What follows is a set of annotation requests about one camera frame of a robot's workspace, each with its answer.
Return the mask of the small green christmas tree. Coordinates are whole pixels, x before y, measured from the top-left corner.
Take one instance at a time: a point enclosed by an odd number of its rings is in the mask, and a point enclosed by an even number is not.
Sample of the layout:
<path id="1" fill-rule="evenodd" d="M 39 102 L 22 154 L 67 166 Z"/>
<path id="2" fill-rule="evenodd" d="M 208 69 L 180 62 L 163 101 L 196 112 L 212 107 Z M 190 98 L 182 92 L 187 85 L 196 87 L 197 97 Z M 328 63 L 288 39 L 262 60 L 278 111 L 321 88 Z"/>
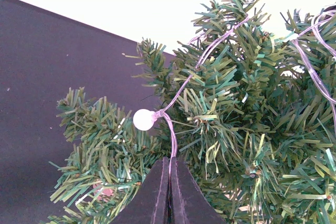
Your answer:
<path id="1" fill-rule="evenodd" d="M 277 39 L 257 2 L 212 1 L 168 66 L 162 45 L 137 45 L 155 111 L 68 91 L 57 107 L 79 144 L 50 198 L 65 215 L 49 223 L 111 223 L 165 157 L 167 223 L 174 157 L 225 223 L 335 223 L 335 7 L 289 14 L 294 39 Z"/>

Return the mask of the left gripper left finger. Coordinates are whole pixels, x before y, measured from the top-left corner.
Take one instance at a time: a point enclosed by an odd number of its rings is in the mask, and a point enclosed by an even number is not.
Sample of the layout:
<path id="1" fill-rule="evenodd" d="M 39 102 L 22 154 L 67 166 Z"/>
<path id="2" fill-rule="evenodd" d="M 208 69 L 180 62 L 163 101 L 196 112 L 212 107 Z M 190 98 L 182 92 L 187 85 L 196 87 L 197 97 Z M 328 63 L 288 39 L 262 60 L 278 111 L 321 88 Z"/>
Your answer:
<path id="1" fill-rule="evenodd" d="M 158 160 L 131 202 L 112 224 L 164 224 L 168 220 L 169 159 Z"/>

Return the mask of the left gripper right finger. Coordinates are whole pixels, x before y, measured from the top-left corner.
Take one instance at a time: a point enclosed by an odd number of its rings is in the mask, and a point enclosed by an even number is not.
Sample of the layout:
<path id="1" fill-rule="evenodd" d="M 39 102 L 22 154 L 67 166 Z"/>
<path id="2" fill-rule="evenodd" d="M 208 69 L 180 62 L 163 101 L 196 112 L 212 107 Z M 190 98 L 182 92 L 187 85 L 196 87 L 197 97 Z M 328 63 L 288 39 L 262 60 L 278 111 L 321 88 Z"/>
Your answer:
<path id="1" fill-rule="evenodd" d="M 224 224 L 226 221 L 207 202 L 183 161 L 171 159 L 172 223 Z"/>

